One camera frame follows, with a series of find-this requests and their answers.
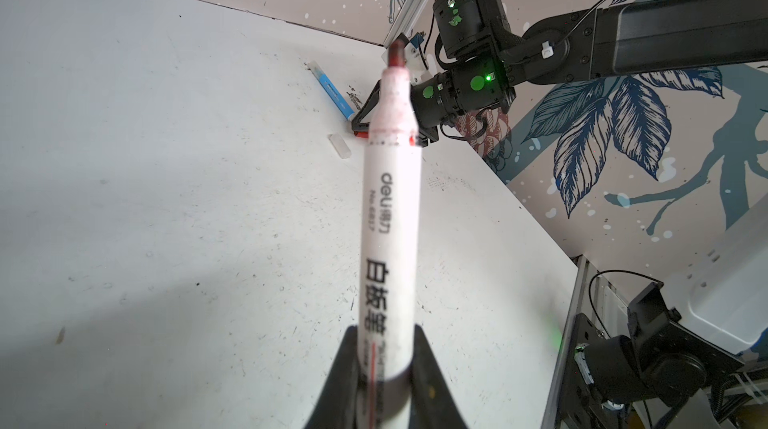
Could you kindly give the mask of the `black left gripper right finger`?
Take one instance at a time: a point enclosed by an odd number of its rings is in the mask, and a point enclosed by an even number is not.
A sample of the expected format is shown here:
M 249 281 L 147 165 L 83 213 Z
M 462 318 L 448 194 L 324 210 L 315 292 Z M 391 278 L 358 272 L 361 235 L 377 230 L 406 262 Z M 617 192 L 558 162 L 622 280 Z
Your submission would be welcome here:
M 410 428 L 467 429 L 421 326 L 415 326 Z

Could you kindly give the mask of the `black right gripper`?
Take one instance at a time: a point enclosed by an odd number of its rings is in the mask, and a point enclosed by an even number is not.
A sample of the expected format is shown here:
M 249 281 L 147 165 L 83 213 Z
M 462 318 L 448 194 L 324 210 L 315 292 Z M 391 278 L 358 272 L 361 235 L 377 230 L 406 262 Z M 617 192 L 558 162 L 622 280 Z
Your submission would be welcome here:
M 381 82 L 372 89 L 362 108 L 351 120 L 354 132 L 368 132 L 366 118 L 380 99 Z M 413 86 L 411 104 L 417 124 L 410 137 L 413 147 L 428 147 L 439 141 L 439 125 L 484 109 L 501 108 L 509 111 L 516 98 L 514 87 L 506 78 L 503 67 L 492 58 L 473 58 L 458 63 L 446 72 Z

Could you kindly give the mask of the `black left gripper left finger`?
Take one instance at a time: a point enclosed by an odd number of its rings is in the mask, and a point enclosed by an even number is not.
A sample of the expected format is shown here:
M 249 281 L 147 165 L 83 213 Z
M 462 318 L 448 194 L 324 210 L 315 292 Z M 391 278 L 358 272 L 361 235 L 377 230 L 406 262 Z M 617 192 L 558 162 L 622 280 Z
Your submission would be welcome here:
M 357 327 L 346 329 L 306 429 L 353 429 L 359 381 Z

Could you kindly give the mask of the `white whiteboard marker pen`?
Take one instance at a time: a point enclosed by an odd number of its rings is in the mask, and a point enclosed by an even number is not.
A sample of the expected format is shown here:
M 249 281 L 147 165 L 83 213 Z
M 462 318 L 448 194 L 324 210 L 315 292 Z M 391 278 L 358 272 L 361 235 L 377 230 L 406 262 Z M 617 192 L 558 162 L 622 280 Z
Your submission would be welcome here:
M 411 409 L 421 182 L 405 47 L 388 50 L 364 150 L 356 401 L 359 428 L 406 428 Z

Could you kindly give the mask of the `blue marker pen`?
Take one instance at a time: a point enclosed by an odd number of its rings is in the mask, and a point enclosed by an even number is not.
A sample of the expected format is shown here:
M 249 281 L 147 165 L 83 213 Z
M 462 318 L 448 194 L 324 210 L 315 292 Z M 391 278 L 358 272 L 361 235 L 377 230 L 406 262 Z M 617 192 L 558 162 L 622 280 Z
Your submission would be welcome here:
M 351 121 L 355 116 L 355 111 L 352 109 L 349 103 L 344 99 L 342 94 L 331 82 L 331 80 L 325 74 L 325 72 L 320 68 L 320 66 L 315 61 L 311 61 L 307 65 L 307 67 L 309 71 L 313 74 L 315 79 L 319 82 L 321 87 L 324 89 L 326 94 L 329 96 L 329 98 L 332 100 L 332 102 L 337 107 L 337 109 L 344 116 L 344 118 L 347 121 Z

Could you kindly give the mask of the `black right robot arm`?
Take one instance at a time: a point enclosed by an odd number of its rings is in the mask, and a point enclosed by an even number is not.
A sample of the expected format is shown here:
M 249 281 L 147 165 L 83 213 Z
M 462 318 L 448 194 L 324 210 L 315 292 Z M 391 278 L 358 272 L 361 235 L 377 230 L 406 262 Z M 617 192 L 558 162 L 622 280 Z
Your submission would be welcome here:
M 672 130 L 661 89 L 717 97 L 723 69 L 756 69 L 767 59 L 767 0 L 600 0 L 522 36 L 510 31 L 501 0 L 436 0 L 433 13 L 440 71 L 413 86 L 418 143 L 435 143 L 465 116 L 483 137 L 486 113 L 507 113 L 517 85 L 550 85 L 528 137 L 557 137 L 554 185 L 567 212 L 597 184 L 609 148 L 660 177 Z M 745 403 L 723 399 L 734 354 L 684 328 L 661 289 L 650 283 L 630 306 L 629 335 L 606 345 L 618 355 L 616 376 L 580 368 L 584 385 L 605 405 L 661 400 L 667 411 L 650 421 L 655 428 L 707 387 L 713 415 L 727 418 Z

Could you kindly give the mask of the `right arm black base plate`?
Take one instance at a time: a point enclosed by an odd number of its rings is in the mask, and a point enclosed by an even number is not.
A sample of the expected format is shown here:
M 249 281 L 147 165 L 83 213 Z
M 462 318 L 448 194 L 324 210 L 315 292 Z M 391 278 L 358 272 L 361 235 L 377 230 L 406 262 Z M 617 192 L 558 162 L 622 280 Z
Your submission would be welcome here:
M 579 313 L 568 321 L 567 329 L 541 428 L 604 428 L 603 410 L 595 404 L 592 390 L 575 360 L 577 346 L 594 339 L 595 328 Z

